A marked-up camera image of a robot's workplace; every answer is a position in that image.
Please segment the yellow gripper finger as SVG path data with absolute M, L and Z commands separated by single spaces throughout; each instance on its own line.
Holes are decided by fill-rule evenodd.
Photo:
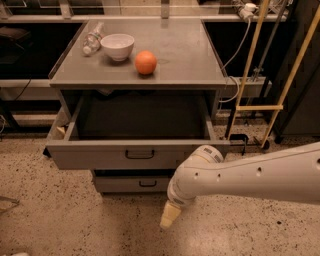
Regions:
M 161 216 L 160 227 L 162 229 L 168 229 L 180 214 L 181 208 L 172 202 L 167 201 Z

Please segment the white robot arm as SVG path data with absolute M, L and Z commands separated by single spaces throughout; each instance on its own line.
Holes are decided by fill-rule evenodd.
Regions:
M 203 195 L 320 202 L 320 143 L 226 162 L 219 150 L 198 147 L 175 170 L 161 216 L 169 228 L 184 207 Z

